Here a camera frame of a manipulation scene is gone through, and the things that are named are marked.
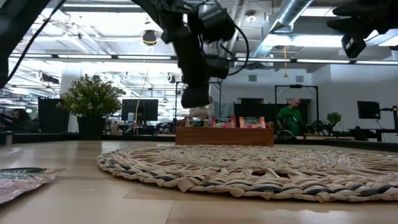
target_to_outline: wooden tray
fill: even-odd
[[[238,145],[238,146],[274,146],[272,128],[194,128],[177,127],[175,133],[177,145]]]

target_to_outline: woven rug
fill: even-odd
[[[100,155],[106,172],[182,192],[318,202],[398,201],[398,156],[280,147],[135,147]]]

